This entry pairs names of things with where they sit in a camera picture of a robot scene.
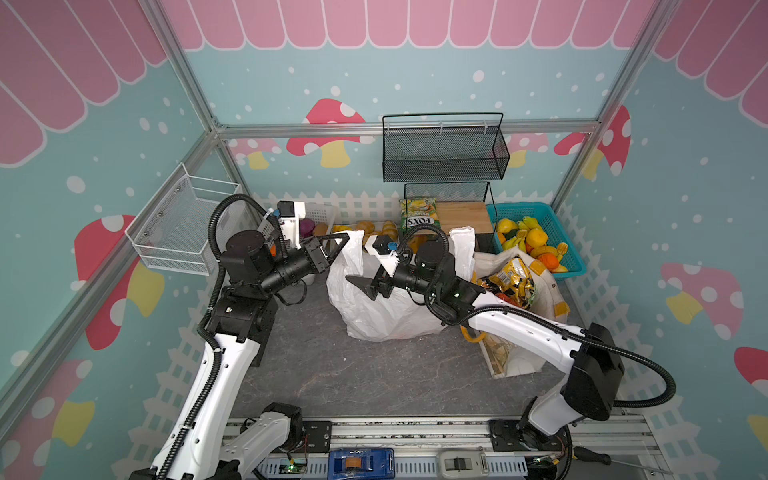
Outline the white plastic grocery bag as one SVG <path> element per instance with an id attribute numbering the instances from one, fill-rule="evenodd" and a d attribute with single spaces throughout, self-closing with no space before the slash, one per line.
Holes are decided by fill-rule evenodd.
<path id="1" fill-rule="evenodd" d="M 435 227 L 424 226 L 418 231 L 437 236 L 444 234 Z M 377 251 L 366 250 L 375 245 L 373 237 L 365 238 L 361 231 L 344 232 L 349 234 L 349 242 L 331 266 L 326 287 L 330 303 L 341 314 L 349 336 L 382 342 L 438 333 L 447 327 L 424 306 L 421 295 L 395 289 L 389 298 L 379 295 L 376 300 L 371 300 L 348 282 L 347 275 L 373 278 L 380 266 L 393 273 L 397 264 L 396 254 L 401 253 L 407 244 L 402 243 L 395 249 L 385 246 L 384 255 L 380 257 Z M 456 273 L 472 282 L 475 231 L 471 227 L 463 227 L 445 235 L 450 241 L 450 253 L 455 257 Z"/>

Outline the yellow black snack bag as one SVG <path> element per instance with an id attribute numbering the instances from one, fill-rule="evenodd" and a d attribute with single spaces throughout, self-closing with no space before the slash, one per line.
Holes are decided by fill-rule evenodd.
<path id="1" fill-rule="evenodd" d="M 487 281 L 520 307 L 526 307 L 534 300 L 536 285 L 533 272 L 520 257 L 510 259 L 498 272 L 490 275 Z"/>

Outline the cream canvas tote bag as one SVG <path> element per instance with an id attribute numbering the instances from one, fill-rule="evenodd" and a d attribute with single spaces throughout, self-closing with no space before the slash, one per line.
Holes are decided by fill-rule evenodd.
<path id="1" fill-rule="evenodd" d="M 578 328 L 567 323 L 569 307 L 552 274 L 531 269 L 536 293 L 529 309 L 516 307 L 491 292 L 474 302 L 468 326 L 481 333 L 479 341 L 493 379 L 533 374 L 548 363 L 567 373 L 570 353 L 579 344 L 561 336 Z"/>

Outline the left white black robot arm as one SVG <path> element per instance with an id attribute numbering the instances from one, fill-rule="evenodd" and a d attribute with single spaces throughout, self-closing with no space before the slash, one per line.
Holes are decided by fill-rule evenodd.
<path id="1" fill-rule="evenodd" d="M 224 246 L 218 224 L 243 202 L 271 230 L 242 230 Z M 273 403 L 232 442 L 222 442 L 235 397 L 247 371 L 260 364 L 282 290 L 323 273 L 349 238 L 301 234 L 302 202 L 281 201 L 269 211 L 246 194 L 233 194 L 212 212 L 208 244 L 218 263 L 209 304 L 196 327 L 204 352 L 180 417 L 151 465 L 133 479 L 244 479 L 276 449 L 291 452 L 305 438 L 300 408 Z"/>

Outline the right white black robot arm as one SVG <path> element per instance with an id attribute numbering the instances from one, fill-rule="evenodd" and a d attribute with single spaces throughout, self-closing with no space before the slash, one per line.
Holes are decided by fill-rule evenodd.
<path id="1" fill-rule="evenodd" d="M 651 408 L 673 399 L 677 391 L 673 376 L 658 363 L 617 347 L 605 327 L 593 324 L 581 329 L 552 322 L 498 298 L 472 282 L 469 274 L 460 275 L 456 256 L 474 236 L 470 227 L 444 233 L 423 224 L 408 230 L 396 248 L 385 235 L 369 239 L 365 247 L 379 262 L 375 276 L 346 279 L 372 300 L 388 297 L 394 289 L 420 295 L 442 324 L 508 340 L 563 372 L 563 380 L 534 398 L 516 425 L 519 442 L 529 450 L 542 449 L 580 420 L 605 421 L 614 408 Z M 618 399 L 625 360 L 658 374 L 663 391 L 645 400 Z"/>

